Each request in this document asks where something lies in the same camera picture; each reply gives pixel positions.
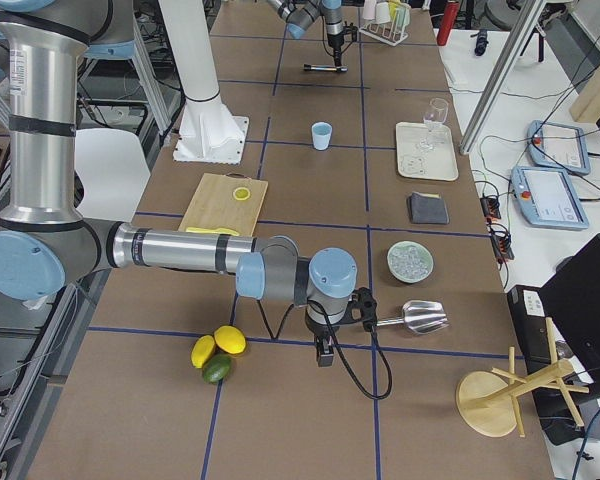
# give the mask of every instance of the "glass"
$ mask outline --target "glass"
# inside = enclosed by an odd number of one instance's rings
[[[440,128],[447,121],[449,113],[449,102],[442,98],[433,98],[429,102],[427,110],[424,112],[422,119],[427,127],[427,136],[418,142],[417,147],[420,150],[431,151],[435,148],[433,144],[433,131]]]

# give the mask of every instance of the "cutting board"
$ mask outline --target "cutting board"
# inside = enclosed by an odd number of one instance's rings
[[[268,182],[263,180],[205,173],[178,230],[184,232],[187,227],[228,228],[243,237],[250,237],[256,227],[267,186]],[[245,196],[244,188],[249,191],[248,198],[237,200],[236,197]]]

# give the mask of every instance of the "lemon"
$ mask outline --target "lemon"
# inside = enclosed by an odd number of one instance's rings
[[[211,335],[200,337],[191,350],[191,363],[196,368],[202,368],[216,351],[216,341]]]
[[[227,353],[236,355],[247,348],[247,339],[236,327],[225,325],[213,333],[216,344]]]
[[[202,379],[207,383],[218,383],[230,370],[231,357],[224,354],[215,355],[202,368]]]

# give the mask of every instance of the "white table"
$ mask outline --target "white table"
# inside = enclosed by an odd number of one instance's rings
[[[475,38],[470,35],[475,32],[453,30],[449,42],[440,47],[445,65],[451,74],[448,78],[452,88],[453,100],[461,129],[466,129],[471,115],[478,103],[480,94],[460,92],[458,90],[482,91],[491,74],[498,56],[506,42],[508,33],[489,32],[489,45],[482,57],[473,54]],[[560,92],[570,85],[569,78],[562,70],[560,63],[547,45],[545,60],[537,62],[537,44],[532,41],[524,56],[522,56],[510,73],[503,92],[540,97]],[[557,123],[578,125],[585,132],[597,130],[593,124],[576,124],[571,119],[569,107],[577,98],[572,92],[567,100],[551,116]],[[471,152],[471,166],[486,174],[486,179],[495,184],[500,193],[507,190],[507,182],[484,168],[478,147],[482,139],[488,135],[497,135],[510,140],[521,140],[527,137],[527,128],[533,120],[544,120],[553,109],[558,97],[532,100],[500,94],[494,110],[489,117],[486,127],[481,133],[480,140]],[[600,153],[600,132],[586,136],[587,150]],[[511,168],[518,165],[531,165],[528,154],[523,155],[525,142],[510,143],[495,138],[487,138],[482,143],[482,152],[486,165],[490,170],[504,177],[509,177]],[[600,186],[600,159],[591,158],[592,172],[587,179]],[[476,180],[484,180],[480,172],[474,172]],[[579,178],[573,178],[573,183],[581,198],[600,197],[600,192]],[[477,184],[478,193],[482,192],[483,184]],[[492,194],[493,189],[486,187],[485,192]],[[513,285],[542,286],[554,274],[555,266],[565,257],[576,253],[595,234],[600,233],[600,202],[585,203],[584,209],[589,218],[590,227],[580,232],[566,230],[551,230],[531,227],[522,217],[516,200],[501,197],[501,223],[512,233],[512,248],[515,260],[508,263],[509,278],[506,289]],[[502,270],[503,284],[506,281],[506,271]],[[581,441],[576,440],[559,447],[547,441],[551,463],[557,478],[571,479],[576,460],[576,452]],[[595,460],[580,464],[580,479],[600,478],[600,442],[589,440],[586,452],[593,455]]]

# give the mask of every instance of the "red cylinder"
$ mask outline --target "red cylinder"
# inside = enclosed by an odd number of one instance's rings
[[[443,46],[447,44],[449,33],[451,33],[451,29],[456,23],[458,10],[460,10],[460,2],[457,2],[456,0],[449,0],[447,6],[444,7],[442,23],[440,24],[440,30],[438,30],[438,45]]]

